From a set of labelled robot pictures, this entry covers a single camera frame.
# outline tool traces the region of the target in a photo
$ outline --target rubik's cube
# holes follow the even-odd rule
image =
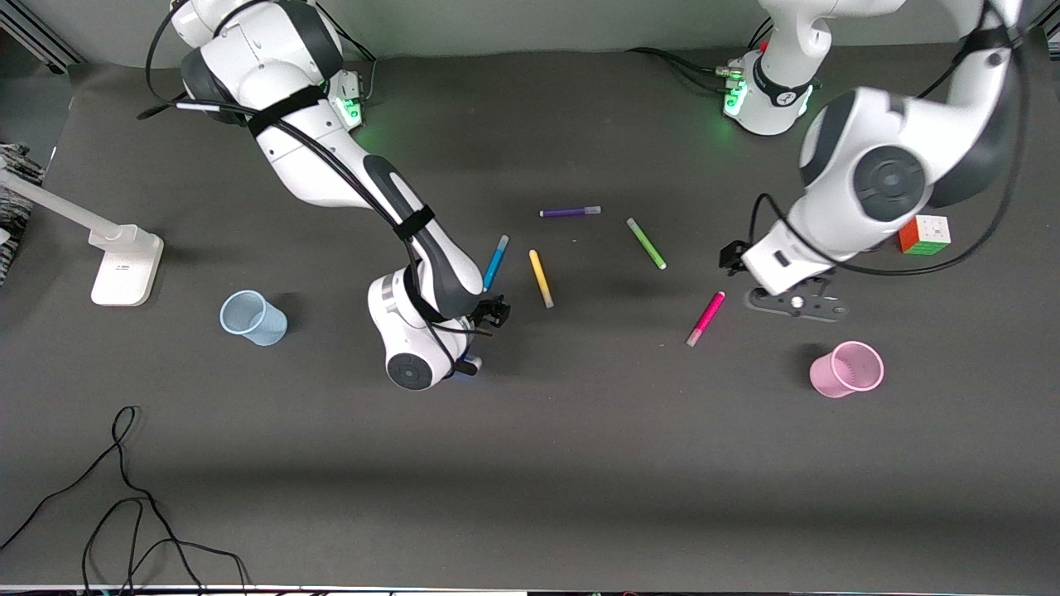
[[[898,232],[906,255],[935,255],[950,244],[950,223],[939,215],[917,215]]]

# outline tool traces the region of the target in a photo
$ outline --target yellow marker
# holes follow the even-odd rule
[[[530,264],[533,265],[533,275],[537,276],[537,287],[541,287],[541,297],[545,299],[545,308],[551,309],[555,305],[552,302],[552,293],[548,290],[548,280],[545,279],[545,269],[541,267],[541,258],[536,250],[530,251]]]

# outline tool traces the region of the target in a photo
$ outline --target green marker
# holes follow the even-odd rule
[[[625,224],[630,226],[630,229],[633,230],[634,234],[636,234],[637,240],[640,241],[640,245],[648,251],[648,256],[652,258],[652,261],[655,261],[655,266],[660,269],[665,269],[666,261],[662,260],[662,256],[659,255],[659,251],[655,250],[655,247],[652,245],[652,241],[648,240],[648,236],[644,235],[644,230],[640,229],[640,226],[633,221],[633,217],[626,220]]]

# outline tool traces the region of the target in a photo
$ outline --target pink marker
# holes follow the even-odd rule
[[[700,340],[700,336],[703,335],[703,332],[710,326],[710,321],[713,320],[714,315],[718,314],[718,309],[722,308],[722,302],[724,301],[724,292],[714,294],[714,298],[709,304],[707,304],[707,310],[703,311],[703,316],[700,317],[700,322],[695,323],[695,329],[692,330],[691,335],[688,336],[688,340],[685,341],[685,344],[688,344],[689,348],[695,347],[695,343]]]

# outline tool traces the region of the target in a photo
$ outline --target pink plastic cup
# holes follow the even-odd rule
[[[810,383],[826,398],[871,391],[883,382],[883,358],[861,341],[844,341],[810,367]]]

